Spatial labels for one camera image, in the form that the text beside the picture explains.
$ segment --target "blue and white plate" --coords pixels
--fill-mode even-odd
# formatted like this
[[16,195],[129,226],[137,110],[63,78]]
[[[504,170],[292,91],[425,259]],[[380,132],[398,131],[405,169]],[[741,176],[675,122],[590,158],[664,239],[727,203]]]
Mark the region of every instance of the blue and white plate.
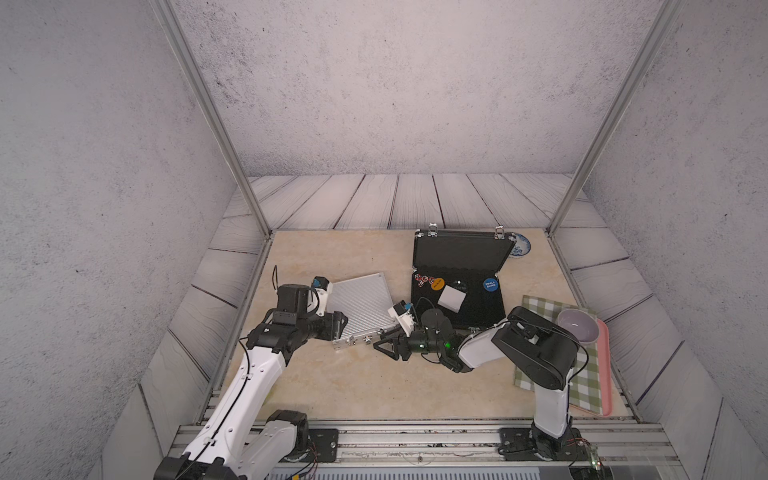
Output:
[[515,233],[518,241],[515,243],[515,248],[509,254],[510,258],[519,258],[531,251],[531,242],[519,233]]

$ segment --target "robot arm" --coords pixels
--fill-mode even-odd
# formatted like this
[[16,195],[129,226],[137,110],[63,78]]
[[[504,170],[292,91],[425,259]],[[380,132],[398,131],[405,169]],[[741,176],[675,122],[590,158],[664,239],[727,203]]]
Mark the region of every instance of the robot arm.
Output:
[[[402,315],[396,313],[400,321]],[[566,430],[571,424],[568,382],[573,376],[578,341],[570,332],[522,306],[512,309],[493,327],[464,338],[439,309],[426,310],[419,321],[421,324],[411,331],[403,327],[382,336],[373,347],[394,360],[407,360],[412,353],[437,353],[439,362],[454,372],[470,372],[506,356],[534,383],[536,413],[531,434],[536,454],[546,459],[557,457],[568,440]]]
[[278,410],[256,441],[245,448],[253,420],[275,381],[300,346],[311,338],[338,339],[347,318],[326,314],[333,285],[315,277],[312,286],[281,285],[277,307],[251,330],[235,379],[182,458],[166,457],[155,480],[261,480],[283,457],[307,451],[306,415]]
[[458,357],[474,369],[508,357],[534,383],[536,413],[531,435],[542,458],[555,458],[568,437],[568,382],[578,353],[578,341],[566,329],[521,306],[490,329],[468,336]]

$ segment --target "concrete wall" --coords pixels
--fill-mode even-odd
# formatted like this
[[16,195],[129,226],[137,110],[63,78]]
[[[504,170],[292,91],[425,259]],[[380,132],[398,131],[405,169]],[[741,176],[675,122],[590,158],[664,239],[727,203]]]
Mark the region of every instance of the concrete wall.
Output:
[[0,472],[83,478],[234,190],[146,0],[0,3]]
[[691,0],[586,188],[768,452],[768,5]]
[[573,171],[660,0],[175,0],[246,172]]

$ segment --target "plaid napkin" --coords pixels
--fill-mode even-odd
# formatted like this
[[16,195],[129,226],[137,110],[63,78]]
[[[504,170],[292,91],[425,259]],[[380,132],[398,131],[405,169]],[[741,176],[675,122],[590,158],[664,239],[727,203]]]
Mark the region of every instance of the plaid napkin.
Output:
[[[523,296],[522,306],[531,310],[537,315],[543,316],[550,322],[558,318],[558,314],[567,308],[579,309],[589,313],[594,318],[598,315],[595,311],[585,307],[568,305],[567,303],[555,302],[538,296]],[[586,368],[571,380],[571,398],[570,402],[584,410],[589,410],[598,415],[603,415],[603,399],[600,390],[600,370],[598,368],[598,349],[593,346],[585,347],[589,352],[589,363]],[[587,356],[581,348],[576,357],[576,369],[580,369]],[[515,369],[515,386],[525,390],[533,390],[533,382],[520,369]]]

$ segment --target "open briefcase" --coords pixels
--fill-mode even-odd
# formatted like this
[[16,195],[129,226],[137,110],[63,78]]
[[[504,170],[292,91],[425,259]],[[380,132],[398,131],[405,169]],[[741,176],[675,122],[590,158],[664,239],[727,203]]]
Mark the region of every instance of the open briefcase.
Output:
[[[504,319],[502,288],[496,274],[516,241],[517,237],[505,234],[503,227],[496,227],[495,233],[437,231],[436,224],[431,223],[429,230],[417,230],[413,240],[411,303],[419,318],[431,308],[431,302],[457,329],[485,329]],[[450,287],[449,291],[444,292],[446,287]],[[446,300],[461,296],[453,290],[465,294],[458,312],[439,305],[443,293]]]

